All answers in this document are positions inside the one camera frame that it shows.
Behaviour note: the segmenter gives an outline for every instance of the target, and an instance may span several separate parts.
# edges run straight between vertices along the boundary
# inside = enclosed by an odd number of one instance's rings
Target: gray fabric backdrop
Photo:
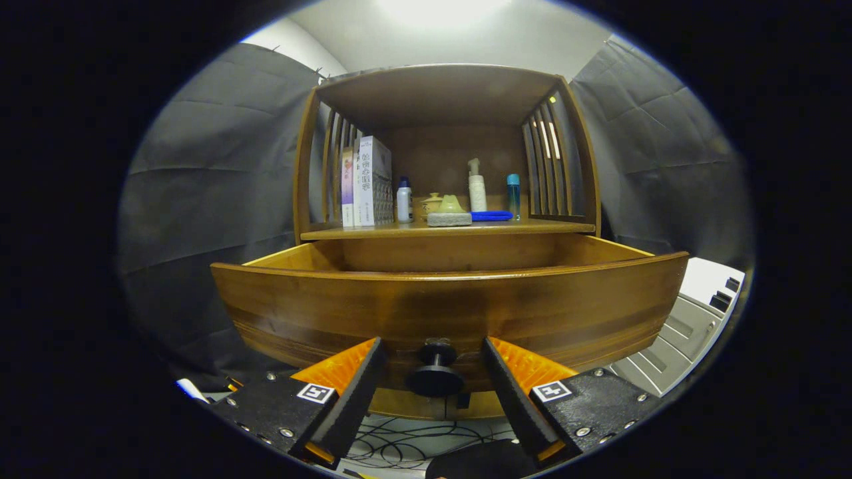
[[[695,94],[616,35],[573,87],[615,239],[746,268],[754,231],[744,159]]]
[[[293,246],[292,169],[318,76],[240,43],[151,125],[128,171],[118,268],[137,325],[178,377],[215,390],[274,361],[246,348],[210,274]]]

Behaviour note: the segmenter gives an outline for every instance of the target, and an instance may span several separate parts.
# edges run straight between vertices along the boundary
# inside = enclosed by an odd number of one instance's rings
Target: white wall
[[[323,0],[290,18],[351,72],[490,63],[572,78],[612,33],[549,0]]]
[[[322,67],[319,74],[324,77],[347,72],[316,38],[290,19],[281,19],[265,26],[244,39],[243,43],[275,49],[276,53],[289,56],[311,70]]]

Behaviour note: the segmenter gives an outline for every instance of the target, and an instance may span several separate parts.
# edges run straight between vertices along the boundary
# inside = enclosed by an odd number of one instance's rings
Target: white book
[[[391,185],[390,150],[377,138],[361,138],[355,160],[355,226],[375,226],[393,222],[394,200]]]
[[[355,226],[352,191],[356,154],[355,147],[345,147],[340,155],[340,199],[344,228]]]

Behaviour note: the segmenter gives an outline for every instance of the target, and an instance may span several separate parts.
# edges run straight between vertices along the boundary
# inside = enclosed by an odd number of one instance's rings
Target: blue bottle
[[[509,189],[509,211],[518,221],[521,219],[521,177],[514,173],[507,176],[506,187]]]

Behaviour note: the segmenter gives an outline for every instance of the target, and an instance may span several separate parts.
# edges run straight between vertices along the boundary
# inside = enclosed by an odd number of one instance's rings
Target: wooden drawer
[[[651,345],[687,253],[653,256],[581,234],[323,240],[211,269],[246,343],[304,367],[375,336],[382,386],[402,390],[427,338],[448,338],[467,391],[491,389],[486,335],[579,370]]]

